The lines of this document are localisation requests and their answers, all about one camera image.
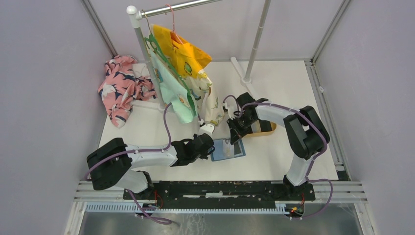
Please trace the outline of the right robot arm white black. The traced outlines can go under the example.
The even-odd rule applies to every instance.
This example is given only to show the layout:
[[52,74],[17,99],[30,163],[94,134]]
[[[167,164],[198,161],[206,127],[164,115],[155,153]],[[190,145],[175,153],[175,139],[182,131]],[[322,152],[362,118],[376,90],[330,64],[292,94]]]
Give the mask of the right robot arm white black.
[[236,99],[240,106],[235,117],[227,120],[231,143],[234,144],[247,134],[256,121],[269,121],[285,128],[288,142],[294,153],[290,168],[284,176],[283,195],[295,200],[302,194],[302,185],[317,157],[328,148],[330,136],[317,111],[312,106],[300,109],[272,103],[266,98],[255,100],[249,93]]

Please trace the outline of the blue leather card holder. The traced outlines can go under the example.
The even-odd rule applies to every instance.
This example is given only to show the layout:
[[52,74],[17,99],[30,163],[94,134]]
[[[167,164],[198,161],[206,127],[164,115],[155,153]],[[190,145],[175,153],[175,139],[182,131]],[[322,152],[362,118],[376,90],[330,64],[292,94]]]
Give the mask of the blue leather card holder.
[[213,142],[215,150],[210,155],[212,162],[230,160],[246,155],[242,140],[238,140],[234,144],[231,144],[230,139],[217,139]]

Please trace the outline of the tan oval card tray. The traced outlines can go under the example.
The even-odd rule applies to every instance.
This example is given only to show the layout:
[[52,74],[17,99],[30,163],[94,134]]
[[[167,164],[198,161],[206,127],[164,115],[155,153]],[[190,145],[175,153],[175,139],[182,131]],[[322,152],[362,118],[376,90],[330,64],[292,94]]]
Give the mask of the tan oval card tray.
[[261,137],[271,135],[277,128],[273,122],[257,120],[249,128],[246,137]]

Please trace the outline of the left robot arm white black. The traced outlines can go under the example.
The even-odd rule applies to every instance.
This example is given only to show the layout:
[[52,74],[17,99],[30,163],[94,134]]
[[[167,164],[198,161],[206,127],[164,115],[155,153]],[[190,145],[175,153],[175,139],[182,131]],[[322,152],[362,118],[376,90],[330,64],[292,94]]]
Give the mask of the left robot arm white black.
[[214,141],[208,134],[151,147],[126,144],[123,138],[114,138],[87,157],[89,169],[85,180],[92,182],[94,190],[125,188],[145,200],[154,193],[151,177],[135,168],[186,166],[197,159],[207,159],[214,150]]

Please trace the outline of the grey card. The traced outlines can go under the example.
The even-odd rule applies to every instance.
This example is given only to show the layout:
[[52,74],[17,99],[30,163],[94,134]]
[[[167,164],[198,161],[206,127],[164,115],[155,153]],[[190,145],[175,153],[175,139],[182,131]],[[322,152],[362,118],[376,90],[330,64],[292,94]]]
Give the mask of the grey card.
[[223,155],[225,158],[234,158],[234,146],[231,144],[230,139],[223,139]]
[[235,157],[241,157],[241,156],[245,155],[242,141],[236,142],[233,146],[234,146],[234,156]]

